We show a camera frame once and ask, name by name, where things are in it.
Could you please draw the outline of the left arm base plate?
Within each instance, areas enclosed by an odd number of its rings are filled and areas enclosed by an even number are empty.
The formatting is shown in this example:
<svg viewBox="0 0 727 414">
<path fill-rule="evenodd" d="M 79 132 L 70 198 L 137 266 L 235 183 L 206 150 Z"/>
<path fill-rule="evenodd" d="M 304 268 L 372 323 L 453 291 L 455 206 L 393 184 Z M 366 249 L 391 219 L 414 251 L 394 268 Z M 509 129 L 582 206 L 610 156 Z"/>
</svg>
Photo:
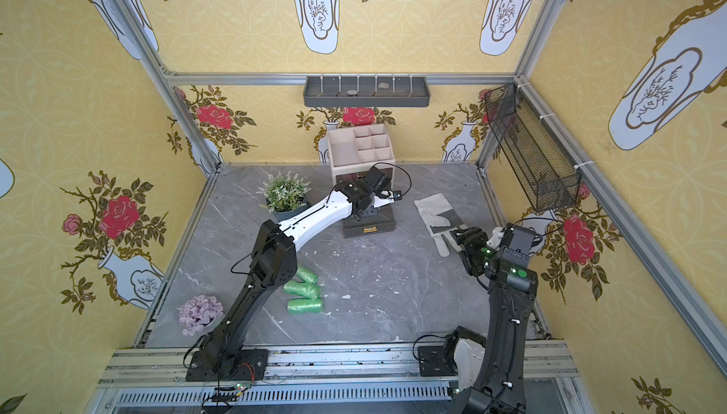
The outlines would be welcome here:
<svg viewBox="0 0 727 414">
<path fill-rule="evenodd" d="M 193 353 L 185 380 L 191 382 L 261 381 L 265 376 L 269 351 L 267 349 L 224 352 L 217 357 Z"/>
</svg>

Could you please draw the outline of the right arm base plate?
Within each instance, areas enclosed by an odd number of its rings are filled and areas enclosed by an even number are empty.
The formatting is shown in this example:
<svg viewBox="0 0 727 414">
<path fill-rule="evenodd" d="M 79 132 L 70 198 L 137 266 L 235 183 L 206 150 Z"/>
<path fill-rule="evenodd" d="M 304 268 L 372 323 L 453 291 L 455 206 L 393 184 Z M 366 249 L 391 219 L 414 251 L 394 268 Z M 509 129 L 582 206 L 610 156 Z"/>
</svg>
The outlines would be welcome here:
<svg viewBox="0 0 727 414">
<path fill-rule="evenodd" d="M 457 376 L 454 351 L 448 345 L 418 346 L 418 367 L 422 377 L 448 377 Z"/>
</svg>

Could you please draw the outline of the beige drawer organizer cabinet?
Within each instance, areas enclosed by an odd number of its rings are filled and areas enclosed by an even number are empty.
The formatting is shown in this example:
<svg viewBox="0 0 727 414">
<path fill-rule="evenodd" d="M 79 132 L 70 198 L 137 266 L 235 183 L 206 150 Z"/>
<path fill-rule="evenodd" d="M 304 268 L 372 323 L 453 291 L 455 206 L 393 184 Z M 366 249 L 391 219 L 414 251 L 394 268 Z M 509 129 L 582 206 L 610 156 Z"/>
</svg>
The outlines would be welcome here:
<svg viewBox="0 0 727 414">
<path fill-rule="evenodd" d="M 391 177 L 393 187 L 396 160 L 384 124 L 329 129 L 327 140 L 333 184 L 363 177 L 376 165 Z"/>
</svg>

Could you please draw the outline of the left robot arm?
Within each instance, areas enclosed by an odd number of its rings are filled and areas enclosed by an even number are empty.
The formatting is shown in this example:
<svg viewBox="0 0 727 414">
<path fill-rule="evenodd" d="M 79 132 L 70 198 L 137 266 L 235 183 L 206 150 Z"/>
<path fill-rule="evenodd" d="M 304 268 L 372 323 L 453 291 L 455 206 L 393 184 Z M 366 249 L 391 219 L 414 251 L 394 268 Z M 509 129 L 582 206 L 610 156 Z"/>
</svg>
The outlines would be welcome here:
<svg viewBox="0 0 727 414">
<path fill-rule="evenodd" d="M 243 347 L 255 315 L 276 289 L 289 283 L 297 272 L 297 251 L 331 225 L 350 216 L 361 217 L 368 209 L 378 209 L 403 199 L 392 188 L 385 172 L 372 167 L 361 178 L 339 181 L 318 203 L 294 217 L 275 223 L 264 222 L 259 229 L 246 281 L 223 320 L 187 350 L 191 361 L 188 382 L 232 381 L 264 377 L 269 352 Z"/>
</svg>

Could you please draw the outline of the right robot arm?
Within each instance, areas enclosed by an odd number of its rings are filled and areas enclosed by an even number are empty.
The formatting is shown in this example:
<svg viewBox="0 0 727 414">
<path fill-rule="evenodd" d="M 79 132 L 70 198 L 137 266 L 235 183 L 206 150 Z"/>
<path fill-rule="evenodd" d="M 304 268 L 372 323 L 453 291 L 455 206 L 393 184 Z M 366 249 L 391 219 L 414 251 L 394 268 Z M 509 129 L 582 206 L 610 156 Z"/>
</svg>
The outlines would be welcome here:
<svg viewBox="0 0 727 414">
<path fill-rule="evenodd" d="M 543 236 L 509 224 L 488 235 L 481 228 L 452 230 L 468 273 L 488 279 L 490 324 L 481 368 L 467 389 L 452 397 L 451 413 L 524 413 L 526 329 L 539 279 L 528 268 Z"/>
</svg>

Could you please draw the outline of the transparent bottom drawer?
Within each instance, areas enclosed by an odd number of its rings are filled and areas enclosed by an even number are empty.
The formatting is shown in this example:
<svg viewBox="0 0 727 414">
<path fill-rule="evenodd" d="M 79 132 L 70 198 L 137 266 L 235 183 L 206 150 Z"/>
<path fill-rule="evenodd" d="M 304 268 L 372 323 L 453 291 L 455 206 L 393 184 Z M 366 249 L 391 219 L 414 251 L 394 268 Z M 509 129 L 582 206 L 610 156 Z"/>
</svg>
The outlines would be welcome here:
<svg viewBox="0 0 727 414">
<path fill-rule="evenodd" d="M 397 222 L 391 205 L 370 207 L 360 215 L 351 215 L 343 222 L 343 236 L 346 239 L 393 232 Z"/>
</svg>

